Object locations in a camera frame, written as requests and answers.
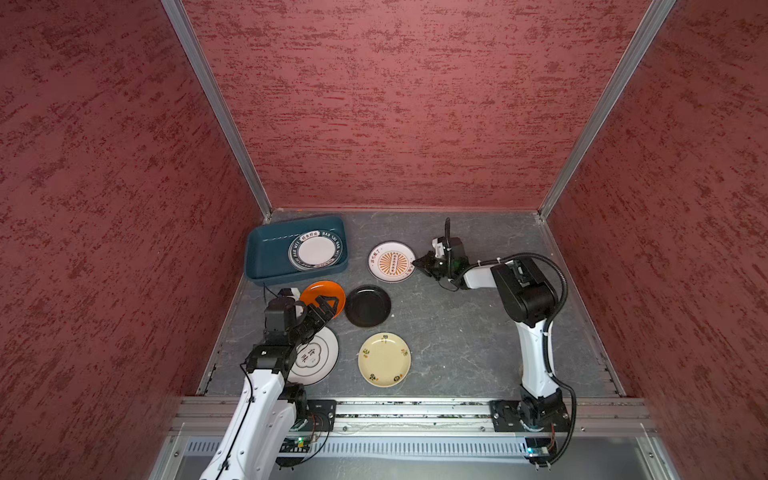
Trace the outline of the orange sunburst pattern plate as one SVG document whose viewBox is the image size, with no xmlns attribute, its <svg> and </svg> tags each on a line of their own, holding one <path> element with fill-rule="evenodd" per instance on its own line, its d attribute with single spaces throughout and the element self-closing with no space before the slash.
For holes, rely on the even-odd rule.
<svg viewBox="0 0 768 480">
<path fill-rule="evenodd" d="M 404 281 L 415 270 L 415 254 L 406 244 L 387 241 L 375 246 L 368 255 L 367 265 L 372 275 L 388 283 Z"/>
</svg>

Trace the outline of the white plate black flower outline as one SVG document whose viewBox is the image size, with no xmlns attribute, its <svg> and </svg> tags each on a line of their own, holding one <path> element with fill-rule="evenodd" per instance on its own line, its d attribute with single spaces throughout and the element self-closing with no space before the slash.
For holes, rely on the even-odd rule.
<svg viewBox="0 0 768 480">
<path fill-rule="evenodd" d="M 313 385 L 325 379 L 335 368 L 339 356 L 336 334 L 328 327 L 297 349 L 296 361 L 288 381 L 300 385 Z"/>
</svg>

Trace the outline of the green lettered rim plate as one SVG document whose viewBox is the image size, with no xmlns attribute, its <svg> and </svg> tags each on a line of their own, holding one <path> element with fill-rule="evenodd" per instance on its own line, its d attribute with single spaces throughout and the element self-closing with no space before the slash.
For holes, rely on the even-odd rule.
<svg viewBox="0 0 768 480">
<path fill-rule="evenodd" d="M 298 235 L 288 248 L 291 264 L 302 271 L 336 264 L 343 253 L 341 237 L 330 230 L 312 230 Z"/>
</svg>

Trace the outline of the pale yellow plate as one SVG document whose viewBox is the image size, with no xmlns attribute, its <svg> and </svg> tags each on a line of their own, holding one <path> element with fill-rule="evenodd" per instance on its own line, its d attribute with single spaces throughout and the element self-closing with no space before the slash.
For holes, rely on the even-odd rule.
<svg viewBox="0 0 768 480">
<path fill-rule="evenodd" d="M 411 352 L 400 336 L 382 332 L 363 343 L 357 361 L 360 374 L 369 384 L 390 388 L 400 384 L 409 373 Z"/>
</svg>

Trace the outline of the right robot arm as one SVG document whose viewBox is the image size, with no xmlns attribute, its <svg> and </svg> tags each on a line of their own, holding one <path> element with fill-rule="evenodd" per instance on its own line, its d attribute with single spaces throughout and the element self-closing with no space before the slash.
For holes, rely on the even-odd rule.
<svg viewBox="0 0 768 480">
<path fill-rule="evenodd" d="M 452 292 L 496 290 L 519 338 L 522 377 L 517 416 L 522 427 L 539 432 L 567 417 L 563 393 L 575 393 L 555 373 L 552 325 L 565 306 L 569 285 L 554 261 L 523 252 L 471 262 L 459 238 L 442 236 L 412 265 Z"/>
</svg>

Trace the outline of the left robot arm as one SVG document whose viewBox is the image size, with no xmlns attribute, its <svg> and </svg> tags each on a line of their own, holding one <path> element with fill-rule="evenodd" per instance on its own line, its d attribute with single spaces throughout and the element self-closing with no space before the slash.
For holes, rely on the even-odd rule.
<svg viewBox="0 0 768 480">
<path fill-rule="evenodd" d="M 298 349 L 338 311 L 339 299 L 304 303 L 282 289 L 264 310 L 263 338 L 240 364 L 242 393 L 203 479 L 267 479 L 289 430 L 306 418 L 304 387 L 288 380 Z"/>
</svg>

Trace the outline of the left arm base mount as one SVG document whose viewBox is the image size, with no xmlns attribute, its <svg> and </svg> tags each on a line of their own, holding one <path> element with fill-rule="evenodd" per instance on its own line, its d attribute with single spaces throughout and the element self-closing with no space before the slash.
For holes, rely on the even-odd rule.
<svg viewBox="0 0 768 480">
<path fill-rule="evenodd" d="M 308 435 L 310 432 L 330 432 L 334 429 L 338 402 L 330 399 L 310 399 L 297 404 L 296 421 L 290 432 Z"/>
</svg>

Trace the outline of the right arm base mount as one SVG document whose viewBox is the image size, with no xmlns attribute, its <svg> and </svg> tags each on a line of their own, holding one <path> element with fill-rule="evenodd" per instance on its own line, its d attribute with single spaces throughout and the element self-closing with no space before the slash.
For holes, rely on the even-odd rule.
<svg viewBox="0 0 768 480">
<path fill-rule="evenodd" d="M 493 400 L 489 402 L 495 432 L 565 433 L 571 425 L 563 401 Z"/>
</svg>

